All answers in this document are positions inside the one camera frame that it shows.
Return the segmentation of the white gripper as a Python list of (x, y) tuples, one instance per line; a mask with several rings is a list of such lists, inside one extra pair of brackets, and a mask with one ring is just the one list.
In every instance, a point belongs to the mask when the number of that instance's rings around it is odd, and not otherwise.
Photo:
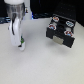
[(10, 38), (13, 46), (21, 46), (21, 21), (19, 18), (16, 18), (15, 21), (11, 21), (9, 25)]

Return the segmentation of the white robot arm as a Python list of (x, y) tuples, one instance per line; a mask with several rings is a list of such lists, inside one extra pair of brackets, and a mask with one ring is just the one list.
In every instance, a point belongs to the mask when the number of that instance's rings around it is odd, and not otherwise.
[(4, 0), (10, 18), (10, 36), (13, 46), (21, 45), (21, 23), (25, 16), (24, 0)]

